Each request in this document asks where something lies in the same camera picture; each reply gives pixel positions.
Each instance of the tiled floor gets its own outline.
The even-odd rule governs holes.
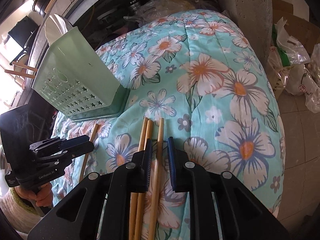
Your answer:
[[[278,219],[294,232],[320,202],[320,113],[306,108],[304,95],[291,96],[284,91],[277,101],[286,141]]]

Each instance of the orange flower center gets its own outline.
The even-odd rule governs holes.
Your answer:
[[[234,91],[239,96],[245,96],[247,94],[245,87],[240,82],[235,83]]]
[[[168,42],[168,41],[161,42],[161,44],[159,45],[159,49],[165,50],[169,47],[169,45],[170,45],[170,42]]]
[[[240,145],[240,154],[244,160],[250,159],[254,150],[254,144],[251,141],[246,141]]]
[[[208,72],[206,63],[200,63],[193,67],[193,74],[196,76],[196,80],[199,81],[202,75],[206,75]]]
[[[125,164],[125,159],[123,158],[123,156],[121,154],[117,154],[116,162],[117,162],[117,166],[121,166],[121,165]]]
[[[143,64],[139,67],[138,73],[142,75],[146,71],[146,69],[147,69],[147,66]]]

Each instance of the clutter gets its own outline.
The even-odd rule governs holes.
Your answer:
[[[168,15],[194,9],[217,11],[209,2],[204,0],[150,0],[136,10],[135,16],[125,16],[124,19],[137,21],[139,27]]]
[[[273,23],[277,23],[281,18],[287,20],[285,24],[285,29],[290,36],[295,37],[301,42],[303,47],[309,54],[312,54],[313,48],[320,36],[320,28],[316,25],[294,16],[290,13],[273,10]]]
[[[308,64],[307,69],[316,84],[320,86],[320,44],[315,45],[311,56],[311,62]]]

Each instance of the plastic bag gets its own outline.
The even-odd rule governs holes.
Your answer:
[[[194,9],[217,11],[213,5],[204,0],[150,0],[135,12],[135,16],[125,16],[124,19],[137,21],[142,27],[170,14]]]
[[[320,89],[303,64],[295,65],[290,70],[285,90],[292,95],[302,95],[304,93],[306,107],[313,113],[320,112]]]
[[[310,62],[308,52],[303,47],[300,41],[293,36],[289,36],[284,29],[284,25],[287,21],[283,17],[275,24],[277,38],[276,43],[278,47],[283,49],[289,59],[290,65],[294,64],[306,64]]]
[[[311,62],[308,64],[307,69],[318,87],[320,87],[320,44],[316,44],[313,48]]]
[[[282,66],[280,55],[274,46],[270,47],[265,72],[277,99],[287,85],[289,69]]]

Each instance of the white flower print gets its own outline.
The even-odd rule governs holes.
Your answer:
[[[149,91],[147,95],[148,99],[141,100],[139,105],[141,107],[148,107],[145,117],[150,118],[151,115],[154,115],[154,120],[157,126],[159,126],[160,119],[162,118],[162,112],[170,117],[176,116],[177,111],[173,107],[169,106],[169,104],[173,103],[176,98],[175,96],[169,96],[168,98],[165,98],[167,95],[167,90],[161,89],[158,93],[158,96],[156,96],[153,91]]]
[[[269,171],[266,158],[273,158],[276,150],[270,136],[260,132],[257,118],[247,128],[242,128],[238,122],[227,121],[218,129],[215,139],[230,147],[230,171],[235,176],[242,174],[243,184],[248,189],[255,190],[266,183]],[[221,157],[217,163],[225,162],[224,159]]]
[[[131,45],[130,51],[124,54],[121,59],[124,59],[122,63],[122,68],[125,68],[129,63],[135,65],[137,61],[142,57],[142,54],[139,53],[143,51],[147,46],[147,42],[143,42],[140,44],[133,43]]]
[[[131,98],[129,99],[129,107],[130,107],[130,106],[133,106],[134,103],[135,103],[137,100],[138,100],[138,96],[137,96],[137,95],[134,95],[133,97],[131,97]]]
[[[106,52],[110,52],[111,49],[112,49],[112,45],[109,44],[109,43],[107,43],[107,44],[101,46],[101,47],[96,51],[96,53],[97,53],[98,56],[100,57],[100,56],[104,55]]]
[[[93,123],[93,125],[95,123],[97,123],[99,125],[95,140],[93,142],[95,147],[99,146],[99,139],[100,138],[108,138],[110,129],[112,127],[112,124],[109,123],[109,121],[110,121],[110,119],[99,119],[96,121],[91,121]]]
[[[205,115],[207,117],[206,123],[219,123],[222,116],[221,111],[215,106],[211,106],[210,110],[205,111]]]
[[[230,36],[234,37],[232,39],[232,42],[234,45],[244,49],[245,48],[251,49],[249,41],[243,35],[233,32],[233,33],[230,33]]]
[[[120,41],[117,41],[113,46],[112,46],[112,49],[110,51],[110,55],[111,56],[114,56],[117,51],[121,51],[125,48],[125,46],[127,45],[127,43],[125,43],[126,39],[122,39]]]
[[[229,70],[222,62],[204,53],[200,53],[198,60],[187,62],[180,68],[185,69],[187,73],[178,78],[177,90],[186,94],[197,83],[197,91],[200,96],[220,89],[224,80],[221,73]]]
[[[243,63],[243,68],[245,70],[250,70],[250,68],[253,67],[258,74],[261,74],[261,70],[257,64],[257,61],[252,54],[249,54],[244,49],[242,49],[241,52],[234,51],[234,54],[238,56],[238,58],[233,60],[234,62]]]
[[[207,149],[208,143],[200,137],[190,137],[183,144],[183,150],[188,154],[189,160],[208,171],[212,163],[205,156]]]
[[[197,16],[190,16],[186,18],[179,19],[179,23],[177,24],[178,27],[186,27],[186,28],[194,28],[196,27],[197,23]]]
[[[281,138],[279,141],[280,144],[280,159],[282,160],[282,176],[284,175],[284,163],[285,163],[285,136],[284,136],[284,127],[281,120],[281,117],[278,115],[278,122],[281,131]]]
[[[133,154],[138,151],[138,146],[138,144],[131,145],[131,136],[128,133],[118,135],[114,144],[108,143],[106,152],[110,158],[106,162],[107,173],[131,161]]]
[[[150,181],[153,180],[154,176],[154,163],[152,163],[152,170]],[[181,225],[181,220],[177,215],[171,211],[172,207],[179,207],[186,201],[186,193],[175,193],[172,190],[170,179],[167,179],[167,172],[163,167],[160,168],[161,182],[160,182],[160,193],[159,193],[159,205],[158,205],[158,216],[157,221],[161,227],[178,229]],[[145,195],[144,215],[143,222],[148,224],[150,221],[151,213],[151,199],[153,193],[153,185],[150,183],[149,189]]]
[[[121,82],[125,78],[125,76],[122,75],[122,72],[119,72],[118,75],[115,75],[115,77],[117,80],[119,80],[119,82]]]
[[[213,36],[216,32],[221,33],[233,33],[234,30],[230,28],[230,26],[224,22],[206,22],[205,20],[198,21],[196,27],[202,27],[200,34]]]
[[[149,54],[161,57],[165,52],[178,52],[181,50],[182,45],[179,43],[180,40],[165,36],[157,41],[157,45],[151,46],[148,49]]]
[[[146,29],[144,31],[144,35],[142,36],[143,41],[150,41],[152,37],[158,36],[159,33],[154,31],[153,29]]]
[[[203,18],[213,17],[212,12],[199,12],[199,13],[197,12],[197,13],[191,14],[191,16],[196,16],[196,17],[202,16]]]
[[[98,166],[98,161],[97,161],[97,153],[92,152],[89,154],[87,165],[85,166],[85,172],[86,174],[89,174],[90,172],[95,171],[95,167]]]
[[[174,16],[167,16],[167,17],[162,17],[160,19],[157,19],[155,21],[153,21],[150,25],[151,27],[155,27],[155,26],[161,26],[163,24],[169,23],[174,21],[176,18]]]
[[[251,104],[262,115],[267,115],[269,99],[266,93],[255,86],[256,76],[244,69],[235,73],[232,69],[225,74],[223,87],[215,92],[215,98],[233,95],[230,112],[235,120],[249,127],[252,122]]]
[[[107,68],[111,71],[113,75],[115,75],[118,69],[118,65],[115,64],[115,62],[112,59],[111,62],[107,65]]]
[[[221,50],[223,53],[230,53],[230,52],[231,52],[231,48],[226,48],[226,47],[221,47],[220,50]]]
[[[145,79],[154,77],[161,69],[160,63],[155,61],[156,57],[141,57],[137,61],[137,66],[132,70],[130,81],[133,82],[132,89],[137,89]]]

